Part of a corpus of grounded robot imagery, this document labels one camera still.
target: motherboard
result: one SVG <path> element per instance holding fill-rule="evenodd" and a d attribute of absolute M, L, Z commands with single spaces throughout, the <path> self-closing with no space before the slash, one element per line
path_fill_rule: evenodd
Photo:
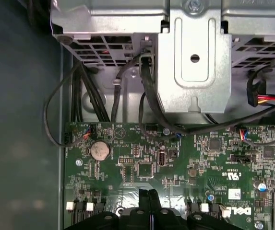
<path fill-rule="evenodd" d="M 145 128 L 170 134 L 156 124 Z M 245 129 L 249 140 L 275 140 L 275 126 Z M 146 138 L 138 124 L 67 124 L 68 142 L 81 136 L 66 149 L 64 227 L 102 211 L 121 216 L 138 206 L 139 189 L 156 189 L 162 206 L 183 218 L 204 212 L 244 230 L 275 230 L 275 145 L 249 146 L 237 127 L 161 141 Z"/>

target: red wire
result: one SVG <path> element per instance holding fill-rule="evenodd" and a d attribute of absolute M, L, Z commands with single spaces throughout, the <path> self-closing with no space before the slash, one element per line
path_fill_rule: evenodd
<path fill-rule="evenodd" d="M 274 100 L 275 101 L 275 97 L 270 97 L 270 96 L 258 96 L 258 99 L 266 99 L 266 100 Z"/>

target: circular hole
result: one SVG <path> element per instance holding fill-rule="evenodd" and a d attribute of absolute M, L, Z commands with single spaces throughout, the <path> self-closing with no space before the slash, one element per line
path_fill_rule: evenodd
<path fill-rule="evenodd" d="M 200 57 L 197 54 L 191 56 L 191 62 L 197 63 L 200 60 Z"/>

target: dell logo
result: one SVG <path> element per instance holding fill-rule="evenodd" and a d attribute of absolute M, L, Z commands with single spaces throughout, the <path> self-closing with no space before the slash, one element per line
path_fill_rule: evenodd
<path fill-rule="evenodd" d="M 251 215 L 251 207 L 227 207 L 227 209 L 230 210 L 231 213 L 233 212 L 233 215 Z"/>

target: yellow wire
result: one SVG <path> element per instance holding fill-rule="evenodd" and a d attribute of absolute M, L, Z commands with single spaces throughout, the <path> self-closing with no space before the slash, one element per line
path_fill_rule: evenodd
<path fill-rule="evenodd" d="M 264 102 L 267 102 L 268 100 L 261 100 L 261 101 L 258 101 L 258 104 L 262 104 Z"/>
<path fill-rule="evenodd" d="M 268 100 L 260 100 L 260 101 L 258 101 L 258 104 L 262 104 L 262 103 L 264 103 L 264 102 L 267 102 Z"/>

